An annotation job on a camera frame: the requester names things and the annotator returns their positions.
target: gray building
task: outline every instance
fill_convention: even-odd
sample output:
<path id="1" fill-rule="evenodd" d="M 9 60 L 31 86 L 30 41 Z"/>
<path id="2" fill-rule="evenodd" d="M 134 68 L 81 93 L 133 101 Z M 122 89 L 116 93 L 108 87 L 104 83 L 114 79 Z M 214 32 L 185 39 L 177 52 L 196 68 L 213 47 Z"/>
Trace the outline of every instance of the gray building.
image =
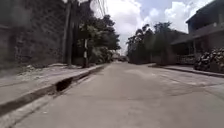
<path id="1" fill-rule="evenodd" d="M 174 53 L 184 63 L 192 64 L 201 53 L 224 48 L 223 0 L 214 0 L 207 4 L 186 23 L 189 34 L 171 43 Z"/>

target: bush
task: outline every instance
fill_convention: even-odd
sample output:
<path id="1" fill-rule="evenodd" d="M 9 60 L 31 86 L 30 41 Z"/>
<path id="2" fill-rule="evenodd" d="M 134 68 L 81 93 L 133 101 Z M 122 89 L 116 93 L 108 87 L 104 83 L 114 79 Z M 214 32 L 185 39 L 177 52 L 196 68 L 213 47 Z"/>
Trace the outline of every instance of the bush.
<path id="1" fill-rule="evenodd" d="M 224 49 L 204 53 L 196 60 L 194 69 L 202 71 L 224 72 Z"/>

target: pole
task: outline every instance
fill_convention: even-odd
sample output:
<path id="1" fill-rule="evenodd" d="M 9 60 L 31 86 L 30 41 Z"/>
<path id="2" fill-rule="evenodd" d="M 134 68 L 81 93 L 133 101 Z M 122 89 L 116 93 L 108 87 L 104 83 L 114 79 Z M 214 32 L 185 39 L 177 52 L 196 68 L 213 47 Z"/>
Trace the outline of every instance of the pole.
<path id="1" fill-rule="evenodd" d="M 83 68 L 88 68 L 87 49 L 88 49 L 88 39 L 85 39 L 85 42 L 84 42 L 84 53 L 83 53 Z"/>
<path id="2" fill-rule="evenodd" d="M 67 9 L 66 9 L 66 21 L 65 21 L 65 29 L 64 29 L 64 36 L 63 36 L 63 44 L 62 44 L 62 62 L 66 64 L 70 64 L 68 58 L 68 41 L 69 41 L 69 28 L 70 28 L 70 20 L 71 20 L 71 8 L 72 8 L 72 1 L 68 0 Z"/>

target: sidewalk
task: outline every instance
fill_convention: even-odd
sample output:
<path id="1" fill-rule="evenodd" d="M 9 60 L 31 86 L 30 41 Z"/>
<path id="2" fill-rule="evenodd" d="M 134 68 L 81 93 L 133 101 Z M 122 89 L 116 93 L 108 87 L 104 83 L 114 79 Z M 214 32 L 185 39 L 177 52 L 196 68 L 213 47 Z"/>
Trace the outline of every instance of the sidewalk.
<path id="1" fill-rule="evenodd" d="M 195 73 L 195 74 L 200 74 L 200 75 L 224 78 L 224 74 L 197 71 L 197 70 L 194 70 L 193 67 L 189 67 L 189 66 L 165 66 L 163 68 L 169 69 L 169 70 L 181 71 L 181 72 L 188 72 L 188 73 Z"/>
<path id="2" fill-rule="evenodd" d="M 0 116 L 47 93 L 55 92 L 56 84 L 59 82 L 66 79 L 78 80 L 102 67 L 68 69 L 66 66 L 52 66 L 0 78 Z"/>

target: concrete road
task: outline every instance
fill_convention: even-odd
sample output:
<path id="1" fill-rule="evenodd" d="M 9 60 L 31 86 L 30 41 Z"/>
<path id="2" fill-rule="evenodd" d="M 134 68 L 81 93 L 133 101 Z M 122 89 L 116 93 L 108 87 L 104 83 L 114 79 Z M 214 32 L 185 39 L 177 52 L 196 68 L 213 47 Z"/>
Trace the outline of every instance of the concrete road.
<path id="1" fill-rule="evenodd" d="M 114 63 L 15 128 L 223 128 L 221 78 Z"/>

